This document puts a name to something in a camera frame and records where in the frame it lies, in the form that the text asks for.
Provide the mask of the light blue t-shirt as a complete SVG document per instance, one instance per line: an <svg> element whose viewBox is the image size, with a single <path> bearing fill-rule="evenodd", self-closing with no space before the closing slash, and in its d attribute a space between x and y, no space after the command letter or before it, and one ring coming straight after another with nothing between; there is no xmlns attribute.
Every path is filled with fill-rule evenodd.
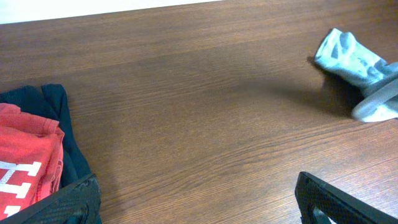
<svg viewBox="0 0 398 224"><path fill-rule="evenodd" d="M351 115L365 123L397 118L397 63L367 49L350 32L333 28L322 40L314 62L359 88L364 99Z"/></svg>

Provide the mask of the red folded soccer t-shirt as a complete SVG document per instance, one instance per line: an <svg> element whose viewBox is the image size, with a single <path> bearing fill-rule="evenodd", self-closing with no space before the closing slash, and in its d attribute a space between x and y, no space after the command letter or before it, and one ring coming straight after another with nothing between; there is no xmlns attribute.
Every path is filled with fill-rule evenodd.
<svg viewBox="0 0 398 224"><path fill-rule="evenodd" d="M1 219L59 190L64 132L53 119L1 104Z"/></svg>

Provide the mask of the dark navy folded garment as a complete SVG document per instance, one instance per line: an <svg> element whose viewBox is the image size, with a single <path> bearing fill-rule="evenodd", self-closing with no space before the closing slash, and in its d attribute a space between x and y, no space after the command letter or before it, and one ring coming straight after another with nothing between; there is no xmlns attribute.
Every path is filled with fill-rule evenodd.
<svg viewBox="0 0 398 224"><path fill-rule="evenodd" d="M47 84L40 88L23 86L1 93L1 102L16 105L23 112L59 122L60 129L65 133L61 188L91 174L90 166L75 141L67 93L61 84Z"/></svg>

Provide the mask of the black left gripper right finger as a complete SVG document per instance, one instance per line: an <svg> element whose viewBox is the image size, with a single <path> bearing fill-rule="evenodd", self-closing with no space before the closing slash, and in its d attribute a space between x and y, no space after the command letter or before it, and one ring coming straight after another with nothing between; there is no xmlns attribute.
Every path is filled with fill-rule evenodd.
<svg viewBox="0 0 398 224"><path fill-rule="evenodd" d="M299 173L295 186L295 198L303 224L397 224L397 218L360 201L308 172Z"/></svg>

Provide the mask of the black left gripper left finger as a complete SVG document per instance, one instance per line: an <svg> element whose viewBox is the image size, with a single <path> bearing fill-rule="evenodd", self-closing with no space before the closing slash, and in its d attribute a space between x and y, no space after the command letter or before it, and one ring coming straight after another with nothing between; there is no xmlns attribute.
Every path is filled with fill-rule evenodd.
<svg viewBox="0 0 398 224"><path fill-rule="evenodd" d="M1 224L101 223L100 206L100 185L97 176L90 174L2 220Z"/></svg>

